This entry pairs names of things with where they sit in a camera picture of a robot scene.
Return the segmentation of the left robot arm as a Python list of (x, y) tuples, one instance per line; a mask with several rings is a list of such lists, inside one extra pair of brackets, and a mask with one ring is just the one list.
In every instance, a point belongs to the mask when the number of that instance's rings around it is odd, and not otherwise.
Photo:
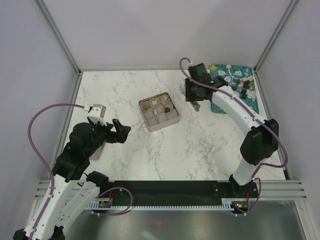
[(118, 119), (112, 123), (78, 123), (69, 135), (69, 142), (56, 159), (47, 192), (32, 221), (17, 230), (15, 240), (63, 240), (74, 221), (95, 198), (105, 197), (110, 190), (109, 179), (93, 171), (81, 190), (67, 202), (70, 192), (77, 185), (90, 165), (90, 157), (105, 143), (125, 143), (131, 127), (122, 125)]

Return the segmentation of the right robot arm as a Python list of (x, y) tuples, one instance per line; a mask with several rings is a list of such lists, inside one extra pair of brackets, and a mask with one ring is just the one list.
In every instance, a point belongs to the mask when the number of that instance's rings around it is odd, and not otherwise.
[(279, 149), (279, 124), (275, 119), (267, 120), (252, 110), (223, 77), (212, 77), (203, 63), (190, 65), (184, 75), (186, 101), (211, 101), (244, 134), (240, 146), (241, 160), (228, 185), (233, 197), (241, 197), (266, 159)]

